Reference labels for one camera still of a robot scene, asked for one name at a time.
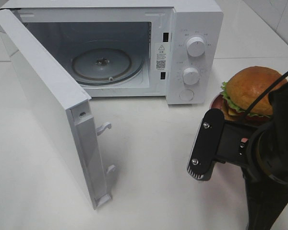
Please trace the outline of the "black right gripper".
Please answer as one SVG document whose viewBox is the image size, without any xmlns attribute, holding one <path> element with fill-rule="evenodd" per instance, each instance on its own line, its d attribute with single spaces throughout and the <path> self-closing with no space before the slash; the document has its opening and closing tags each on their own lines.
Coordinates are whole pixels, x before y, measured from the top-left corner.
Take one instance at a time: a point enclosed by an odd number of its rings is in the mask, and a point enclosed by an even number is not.
<svg viewBox="0 0 288 230">
<path fill-rule="evenodd" d="M 221 126 L 213 163 L 248 164 L 246 149 L 258 127 L 217 119 L 213 125 Z"/>
</svg>

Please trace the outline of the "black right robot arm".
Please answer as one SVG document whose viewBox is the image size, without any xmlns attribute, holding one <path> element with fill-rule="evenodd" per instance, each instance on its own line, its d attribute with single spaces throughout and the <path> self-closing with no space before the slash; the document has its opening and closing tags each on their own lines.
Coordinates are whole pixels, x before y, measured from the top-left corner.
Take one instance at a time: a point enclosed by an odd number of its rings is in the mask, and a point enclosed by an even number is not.
<svg viewBox="0 0 288 230">
<path fill-rule="evenodd" d="M 288 203 L 288 81 L 230 79 L 231 101 L 258 114 L 270 114 L 261 126 L 227 121 L 221 110 L 206 112 L 192 155 L 201 166 L 189 172 L 210 176 L 214 162 L 240 166 L 245 180 L 250 230 L 268 230 Z"/>
</svg>

